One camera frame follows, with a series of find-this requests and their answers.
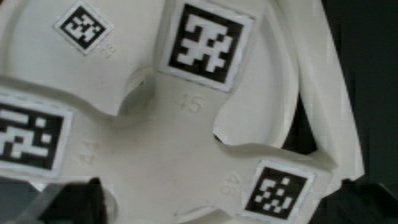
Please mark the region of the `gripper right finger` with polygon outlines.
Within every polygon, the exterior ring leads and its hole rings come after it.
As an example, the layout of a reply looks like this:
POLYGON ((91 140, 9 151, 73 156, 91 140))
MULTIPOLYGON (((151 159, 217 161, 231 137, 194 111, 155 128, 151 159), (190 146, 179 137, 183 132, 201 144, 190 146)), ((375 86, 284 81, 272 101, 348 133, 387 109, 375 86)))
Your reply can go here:
POLYGON ((345 180, 322 199, 309 224, 398 224, 398 184, 345 180))

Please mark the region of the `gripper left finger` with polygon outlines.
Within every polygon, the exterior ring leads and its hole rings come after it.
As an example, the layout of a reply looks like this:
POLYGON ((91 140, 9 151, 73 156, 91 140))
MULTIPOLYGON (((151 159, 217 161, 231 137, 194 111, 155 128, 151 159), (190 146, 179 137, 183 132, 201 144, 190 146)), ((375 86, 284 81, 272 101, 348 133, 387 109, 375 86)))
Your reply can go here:
POLYGON ((117 203, 101 179, 51 183, 11 224, 115 224, 117 203))

